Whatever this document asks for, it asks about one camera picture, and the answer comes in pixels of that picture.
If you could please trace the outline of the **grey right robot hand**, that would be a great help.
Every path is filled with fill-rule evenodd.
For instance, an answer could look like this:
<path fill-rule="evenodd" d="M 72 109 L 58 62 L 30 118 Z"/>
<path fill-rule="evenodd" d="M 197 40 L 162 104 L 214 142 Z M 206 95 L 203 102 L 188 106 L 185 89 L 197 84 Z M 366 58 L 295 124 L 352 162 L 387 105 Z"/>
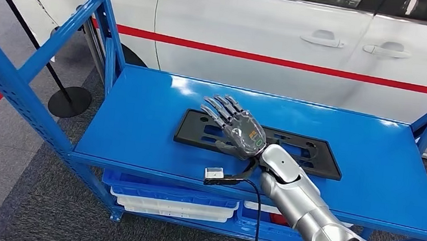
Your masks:
<path fill-rule="evenodd" d="M 220 127 L 230 144 L 217 140 L 215 146 L 223 153 L 240 160 L 259 155 L 267 145 L 266 133 L 259 122 L 247 109 L 230 95 L 204 97 L 201 109 Z"/>

